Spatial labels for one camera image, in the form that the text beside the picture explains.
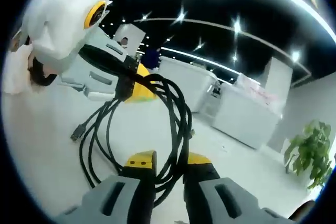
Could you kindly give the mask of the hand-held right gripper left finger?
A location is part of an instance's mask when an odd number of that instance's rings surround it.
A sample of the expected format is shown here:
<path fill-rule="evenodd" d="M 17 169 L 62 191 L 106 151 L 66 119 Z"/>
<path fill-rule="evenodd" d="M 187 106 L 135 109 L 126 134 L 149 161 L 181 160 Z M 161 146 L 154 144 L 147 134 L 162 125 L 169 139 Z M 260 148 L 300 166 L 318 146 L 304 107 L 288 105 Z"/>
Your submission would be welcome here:
<path fill-rule="evenodd" d="M 132 155 L 120 175 L 87 192 L 55 223 L 150 223 L 155 200 L 156 151 Z"/>

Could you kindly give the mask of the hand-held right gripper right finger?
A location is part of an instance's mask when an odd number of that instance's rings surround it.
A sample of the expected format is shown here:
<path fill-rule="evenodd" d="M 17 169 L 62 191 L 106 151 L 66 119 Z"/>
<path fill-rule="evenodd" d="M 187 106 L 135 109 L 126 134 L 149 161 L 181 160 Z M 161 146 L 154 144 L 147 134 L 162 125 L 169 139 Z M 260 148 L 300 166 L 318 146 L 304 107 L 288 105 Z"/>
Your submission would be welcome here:
<path fill-rule="evenodd" d="M 288 223 L 230 178 L 221 178 L 205 156 L 188 154 L 183 174 L 190 223 Z"/>

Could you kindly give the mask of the person's left hand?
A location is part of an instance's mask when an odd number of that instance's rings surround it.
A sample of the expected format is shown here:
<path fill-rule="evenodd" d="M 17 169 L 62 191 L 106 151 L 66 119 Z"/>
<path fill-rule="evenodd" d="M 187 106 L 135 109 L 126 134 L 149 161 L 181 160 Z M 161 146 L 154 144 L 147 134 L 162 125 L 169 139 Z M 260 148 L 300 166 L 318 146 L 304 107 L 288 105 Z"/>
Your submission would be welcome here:
<path fill-rule="evenodd" d="M 31 83 L 42 87 L 51 85 L 58 76 L 50 67 L 39 62 L 33 53 L 28 57 L 28 71 Z"/>

